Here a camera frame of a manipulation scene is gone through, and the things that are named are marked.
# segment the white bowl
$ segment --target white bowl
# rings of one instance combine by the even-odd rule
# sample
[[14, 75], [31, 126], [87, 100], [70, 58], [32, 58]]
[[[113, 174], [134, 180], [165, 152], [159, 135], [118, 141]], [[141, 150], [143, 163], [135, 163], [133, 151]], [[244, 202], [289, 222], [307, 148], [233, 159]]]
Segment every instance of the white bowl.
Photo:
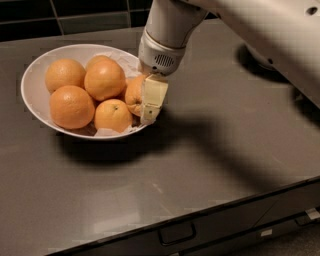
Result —
[[38, 118], [41, 122], [51, 127], [52, 129], [83, 139], [90, 140], [114, 140], [126, 137], [141, 131], [146, 126], [136, 127], [129, 132], [113, 135], [90, 135], [86, 130], [69, 131], [65, 130], [53, 123], [50, 117], [49, 98], [45, 85], [45, 72], [49, 65], [61, 58], [71, 58], [79, 61], [84, 67], [86, 63], [95, 55], [106, 55], [115, 61], [124, 69], [126, 77], [135, 77], [139, 75], [138, 64], [139, 60], [136, 56], [125, 51], [95, 44], [77, 44], [65, 47], [60, 47], [49, 51], [35, 61], [25, 71], [21, 82], [21, 94], [24, 103], [30, 112]]

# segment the bowl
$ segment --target bowl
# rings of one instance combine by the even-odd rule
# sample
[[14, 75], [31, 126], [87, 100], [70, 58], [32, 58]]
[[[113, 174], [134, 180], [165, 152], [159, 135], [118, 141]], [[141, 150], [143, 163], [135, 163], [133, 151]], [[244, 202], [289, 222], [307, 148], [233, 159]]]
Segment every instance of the bowl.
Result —
[[121, 134], [104, 133], [99, 131], [94, 134], [94, 127], [91, 124], [83, 129], [66, 130], [57, 126], [50, 117], [49, 99], [50, 93], [45, 85], [45, 73], [49, 65], [61, 58], [71, 58], [79, 61], [84, 67], [95, 55], [106, 55], [123, 68], [127, 78], [140, 74], [138, 71], [139, 60], [136, 56], [104, 45], [76, 44], [69, 45], [49, 51], [34, 60], [23, 74], [21, 81], [21, 95], [28, 110], [42, 123], [48, 127], [67, 135], [89, 140], [115, 140], [120, 139], [144, 129], [146, 125], [133, 127]]

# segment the orange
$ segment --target orange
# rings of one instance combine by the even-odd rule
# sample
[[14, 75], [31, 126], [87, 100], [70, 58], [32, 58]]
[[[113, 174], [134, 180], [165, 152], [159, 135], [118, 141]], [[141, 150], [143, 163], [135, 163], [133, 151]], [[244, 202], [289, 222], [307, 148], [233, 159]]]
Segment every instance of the orange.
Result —
[[90, 68], [93, 67], [94, 64], [96, 64], [102, 60], [112, 60], [112, 59], [105, 56], [105, 55], [96, 55], [88, 61], [87, 65], [86, 65], [86, 70], [88, 71]]
[[52, 121], [63, 128], [82, 128], [93, 120], [94, 113], [92, 98], [78, 86], [62, 86], [50, 96]]
[[132, 114], [123, 101], [110, 99], [97, 107], [94, 125], [96, 129], [106, 128], [121, 133], [132, 125], [132, 120]]
[[73, 59], [59, 59], [50, 64], [45, 74], [45, 84], [50, 93], [64, 85], [84, 88], [84, 67]]
[[146, 79], [146, 75], [138, 75], [137, 77], [128, 80], [127, 82], [127, 90], [125, 94], [125, 102], [128, 106], [129, 111], [136, 115], [140, 116], [141, 110], [141, 88], [144, 79]]
[[87, 71], [84, 86], [97, 101], [111, 99], [118, 96], [125, 88], [125, 73], [117, 62], [102, 60]]

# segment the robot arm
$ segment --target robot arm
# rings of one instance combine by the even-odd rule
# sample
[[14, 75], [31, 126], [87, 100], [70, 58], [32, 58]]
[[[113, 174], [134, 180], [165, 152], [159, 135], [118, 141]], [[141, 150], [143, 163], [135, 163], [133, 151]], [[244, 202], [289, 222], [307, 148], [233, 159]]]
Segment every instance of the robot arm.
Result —
[[139, 48], [144, 72], [169, 75], [207, 12], [320, 108], [318, 0], [153, 0]]
[[176, 71], [192, 31], [206, 15], [181, 1], [154, 0], [139, 47], [143, 72], [166, 76]]

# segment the gray countertop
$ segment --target gray countertop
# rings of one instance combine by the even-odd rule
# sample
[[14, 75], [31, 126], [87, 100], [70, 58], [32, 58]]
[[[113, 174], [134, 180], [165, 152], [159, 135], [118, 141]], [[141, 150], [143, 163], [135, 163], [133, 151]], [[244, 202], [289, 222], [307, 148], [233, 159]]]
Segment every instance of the gray countertop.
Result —
[[196, 29], [158, 121], [135, 135], [82, 141], [26, 110], [35, 58], [79, 43], [137, 55], [141, 32], [0, 43], [0, 255], [45, 255], [319, 175], [320, 111], [219, 20]]

